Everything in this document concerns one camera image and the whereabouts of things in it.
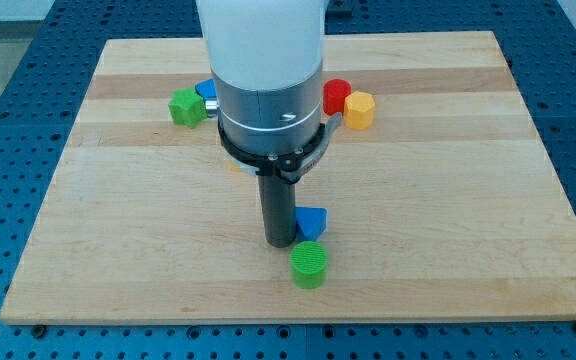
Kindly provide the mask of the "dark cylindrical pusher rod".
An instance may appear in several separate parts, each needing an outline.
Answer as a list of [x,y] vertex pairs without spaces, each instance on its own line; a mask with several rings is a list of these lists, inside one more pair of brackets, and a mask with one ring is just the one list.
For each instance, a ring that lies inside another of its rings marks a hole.
[[295,189],[275,176],[258,178],[267,242],[276,248],[290,246],[296,238]]

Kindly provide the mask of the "black clamp ring mount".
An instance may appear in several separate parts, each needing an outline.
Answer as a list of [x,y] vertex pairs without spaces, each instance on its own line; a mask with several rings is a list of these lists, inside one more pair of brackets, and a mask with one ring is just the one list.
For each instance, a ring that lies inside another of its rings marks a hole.
[[220,142],[229,161],[251,176],[275,176],[286,184],[297,183],[324,156],[332,134],[343,122],[341,112],[320,123],[315,135],[304,146],[284,155],[257,155],[239,149],[226,135],[222,120],[217,120]]

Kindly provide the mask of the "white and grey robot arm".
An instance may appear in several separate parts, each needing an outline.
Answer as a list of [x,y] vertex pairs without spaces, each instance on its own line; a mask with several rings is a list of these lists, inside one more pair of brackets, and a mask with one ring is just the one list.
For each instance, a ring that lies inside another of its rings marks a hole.
[[317,0],[197,0],[231,161],[258,179],[267,242],[296,239],[295,184],[325,154],[341,122],[322,120],[327,4]]

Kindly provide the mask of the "blue block behind arm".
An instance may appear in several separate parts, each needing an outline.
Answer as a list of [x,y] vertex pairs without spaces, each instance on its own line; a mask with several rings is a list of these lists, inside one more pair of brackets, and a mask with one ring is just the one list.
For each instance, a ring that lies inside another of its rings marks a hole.
[[204,100],[216,99],[217,93],[215,88],[215,83],[212,78],[198,82],[195,85],[195,91]]

